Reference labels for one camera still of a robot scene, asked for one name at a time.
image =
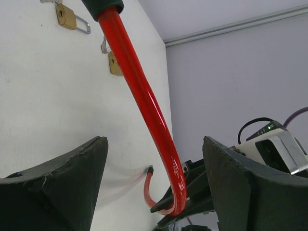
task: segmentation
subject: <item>hook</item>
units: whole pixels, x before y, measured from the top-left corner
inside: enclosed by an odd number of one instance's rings
[[[109,47],[106,47],[106,37],[104,35],[103,43],[101,44],[101,50],[103,54],[108,54],[111,50]]]

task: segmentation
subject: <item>padlock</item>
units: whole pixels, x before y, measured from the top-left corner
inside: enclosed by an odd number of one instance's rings
[[[91,33],[91,27],[89,25],[89,23],[84,20],[83,18],[80,18],[79,16],[75,15],[74,11],[71,10],[70,8],[68,8],[67,6],[64,6],[63,4],[57,4],[56,7],[56,12],[57,12],[57,17],[58,17],[58,21],[59,24],[67,29],[70,30],[78,30],[82,33],[85,34],[90,34]],[[83,22],[86,27],[87,30],[83,30],[79,27],[77,27],[77,20]]]

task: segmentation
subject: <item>brass padlock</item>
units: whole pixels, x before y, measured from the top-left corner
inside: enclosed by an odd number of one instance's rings
[[[123,76],[119,62],[116,60],[114,53],[111,51],[109,54],[109,67],[111,74],[115,76]]]
[[[85,34],[91,33],[91,27],[89,23],[83,18],[80,18],[79,16],[75,15],[74,11],[68,8],[67,6],[64,6],[63,4],[57,4],[56,11],[57,11],[58,21],[61,26],[70,30],[78,30]],[[87,30],[83,30],[77,27],[76,19],[83,22],[86,25]]]

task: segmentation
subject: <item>white pegboard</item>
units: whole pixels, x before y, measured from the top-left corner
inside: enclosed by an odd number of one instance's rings
[[[138,1],[124,3],[122,20],[171,128],[165,46]],[[1,3],[0,177],[106,136],[91,230],[152,230],[161,216],[144,202],[141,174],[154,165],[151,192],[160,199],[164,166],[124,78],[110,74],[98,23],[81,0],[64,4],[89,22],[90,35],[59,26],[52,3]]]

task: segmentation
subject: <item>red cable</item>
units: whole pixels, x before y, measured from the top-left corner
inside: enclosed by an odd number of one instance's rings
[[[121,66],[124,78],[148,126],[170,180],[174,203],[167,210],[159,212],[164,215],[176,216],[185,207],[186,184],[180,159],[167,124],[146,80],[116,7],[109,7],[104,10],[99,15],[98,21],[115,58]],[[153,207],[155,202],[151,199],[149,193],[150,180],[151,177],[147,177],[145,182],[147,190],[144,191],[144,199],[149,207]]]

